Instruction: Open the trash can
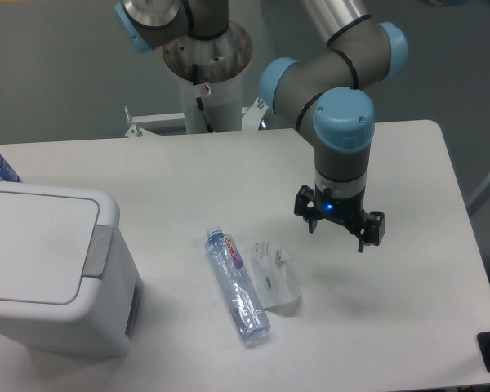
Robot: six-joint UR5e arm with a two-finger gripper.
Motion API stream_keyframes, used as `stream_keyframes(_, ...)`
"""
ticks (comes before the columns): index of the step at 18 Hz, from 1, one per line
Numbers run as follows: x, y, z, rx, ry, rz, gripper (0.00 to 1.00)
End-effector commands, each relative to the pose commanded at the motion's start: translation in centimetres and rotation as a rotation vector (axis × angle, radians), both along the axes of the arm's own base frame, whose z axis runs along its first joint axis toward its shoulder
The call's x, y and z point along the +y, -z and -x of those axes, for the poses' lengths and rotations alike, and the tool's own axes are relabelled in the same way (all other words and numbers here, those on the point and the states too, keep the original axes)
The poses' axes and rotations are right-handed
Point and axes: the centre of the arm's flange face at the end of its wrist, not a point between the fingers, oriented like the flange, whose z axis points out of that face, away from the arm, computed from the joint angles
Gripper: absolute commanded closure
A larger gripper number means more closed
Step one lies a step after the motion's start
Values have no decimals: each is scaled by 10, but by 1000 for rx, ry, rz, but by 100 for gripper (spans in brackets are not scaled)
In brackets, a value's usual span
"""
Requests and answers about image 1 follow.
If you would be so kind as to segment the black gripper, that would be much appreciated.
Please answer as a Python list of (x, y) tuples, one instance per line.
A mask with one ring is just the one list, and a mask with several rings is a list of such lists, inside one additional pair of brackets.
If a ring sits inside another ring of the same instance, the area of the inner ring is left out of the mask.
[(295, 197), (294, 214), (300, 216), (312, 234), (318, 221), (325, 219), (342, 225), (358, 241), (358, 252), (366, 246), (379, 246), (385, 235), (385, 213), (365, 212), (363, 198), (366, 181), (336, 182), (315, 180), (315, 192), (302, 185)]

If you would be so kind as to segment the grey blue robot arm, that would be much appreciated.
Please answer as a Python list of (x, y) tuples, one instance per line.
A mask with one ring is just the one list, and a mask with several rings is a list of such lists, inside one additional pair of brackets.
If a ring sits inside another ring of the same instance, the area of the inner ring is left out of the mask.
[[(394, 24), (376, 23), (360, 1), (304, 7), (326, 53), (308, 64), (279, 58), (259, 83), (260, 99), (314, 149), (314, 185), (300, 188), (294, 212), (310, 229), (331, 221), (360, 247), (379, 245), (385, 216), (363, 207), (375, 132), (364, 88), (401, 70), (408, 43)], [(114, 11), (137, 51), (162, 51), (180, 84), (187, 132), (242, 129), (241, 78), (252, 40), (230, 19), (227, 1), (119, 1)]]

